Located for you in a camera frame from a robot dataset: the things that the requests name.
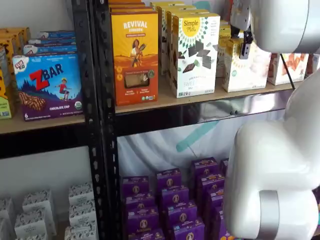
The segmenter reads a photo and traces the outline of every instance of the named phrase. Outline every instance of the beige box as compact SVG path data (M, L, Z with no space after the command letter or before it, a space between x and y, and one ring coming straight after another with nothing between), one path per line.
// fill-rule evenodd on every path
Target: beige box
M303 81L307 70L309 54L283 53L283 58L293 82ZM273 85L290 83L289 76L278 53L272 54L268 81Z
M222 86L227 92L266 87L271 53L260 49L253 41L247 59L240 59L242 38L226 42L224 55L225 78Z

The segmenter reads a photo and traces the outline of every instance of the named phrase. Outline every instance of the blue box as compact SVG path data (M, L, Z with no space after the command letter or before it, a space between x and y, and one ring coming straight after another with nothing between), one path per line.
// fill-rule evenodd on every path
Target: blue box
M76 52L14 56L12 61L25 121L83 112Z
M69 43L48 43L48 44L28 44L23 47L24 55L33 55L41 53L56 52L76 52L77 45L75 42Z

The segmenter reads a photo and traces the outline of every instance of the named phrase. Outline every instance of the white cracker box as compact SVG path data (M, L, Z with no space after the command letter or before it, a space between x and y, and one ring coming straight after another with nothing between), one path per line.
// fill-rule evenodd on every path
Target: white cracker box
M51 190L32 192L24 196L22 203L23 211L28 212L40 208L45 209L49 232L54 236L57 235L57 220Z
M95 202L89 200L82 204L71 205L69 208L69 221L71 227L97 221Z
M82 204L94 199L95 197L92 182L86 182L80 185L73 185L69 188L70 205Z

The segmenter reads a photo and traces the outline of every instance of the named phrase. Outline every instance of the orange cracker box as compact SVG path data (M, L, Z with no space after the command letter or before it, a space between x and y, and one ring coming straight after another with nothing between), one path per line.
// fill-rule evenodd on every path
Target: orange cracker box
M123 12L150 12L152 11L152 6L128 6L128 7L112 7L110 9L111 13L123 13Z
M112 12L116 105L158 99L158 14Z

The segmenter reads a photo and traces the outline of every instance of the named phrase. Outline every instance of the product packaging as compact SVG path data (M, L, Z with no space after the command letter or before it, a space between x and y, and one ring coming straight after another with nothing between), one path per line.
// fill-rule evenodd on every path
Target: product packaging
M23 48L24 55L57 53L57 52L76 52L75 42L67 43L48 43L48 44L28 44Z
M0 219L5 220L10 238L14 239L16 237L14 229L16 222L16 213L14 203L11 198L0 199Z
M54 199L51 190L28 193L26 196L24 196L22 209L24 212L44 209L45 217L48 220L48 230L52 235L57 235L58 225L54 208Z
M304 53L283 53L283 58L289 70L293 82L305 79L308 54ZM268 74L268 81L273 85L290 83L289 76L278 53L273 53Z
M125 199L125 208L127 211L131 209L143 209L155 206L155 196L151 193L138 193L127 196Z
M129 240L165 240L165 235L161 228L129 237Z
M69 207L70 226L83 225L87 222L97 221L96 206L93 200Z
M148 176L126 176L122 179L122 194L124 198L148 192Z
M159 227L158 208L136 208L128 212L126 230L129 237L150 232Z
M224 56L225 78L222 86L229 92L266 87L271 53L260 49L253 41L247 59L240 59L242 38L226 42Z
M160 193L162 189L172 186L180 186L182 183L179 168L172 168L156 174L156 191Z
M14 91L6 49L0 46L0 120L11 119L15 113Z
M200 217L194 221L185 221L173 226L172 240L204 240L205 225Z
M76 36L74 31L40 31L37 34L38 39L59 39L59 38L74 38Z
M168 69L168 53L167 53L167 16L166 12L171 10L195 10L192 5L176 5L176 6L156 6L158 12L158 43L159 48L159 72L161 75L167 74Z
M158 99L158 14L111 13L116 104Z
M13 66L25 121L83 112L76 52L15 56Z
M14 226L16 237L26 238L47 235L50 231L46 221L46 210L44 208L18 214Z
M177 98L215 91L219 26L215 13L173 17L171 89Z
M92 182L73 185L69 188L70 205L83 204L94 199L95 197Z

